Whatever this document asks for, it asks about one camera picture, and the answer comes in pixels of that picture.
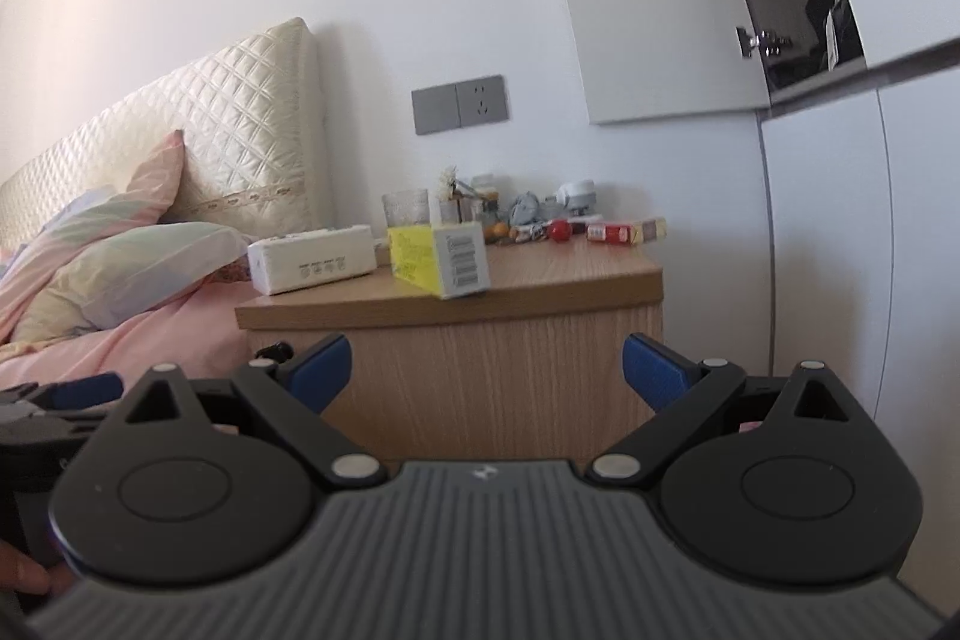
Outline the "person's hand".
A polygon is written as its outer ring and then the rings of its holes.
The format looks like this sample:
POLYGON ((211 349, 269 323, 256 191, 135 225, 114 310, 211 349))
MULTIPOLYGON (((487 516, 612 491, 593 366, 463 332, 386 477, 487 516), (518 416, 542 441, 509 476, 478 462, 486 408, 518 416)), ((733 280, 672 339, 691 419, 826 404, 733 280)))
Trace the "person's hand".
POLYGON ((0 542, 0 590, 34 596, 60 596, 70 590, 75 575, 65 564, 44 569, 8 542, 0 542))

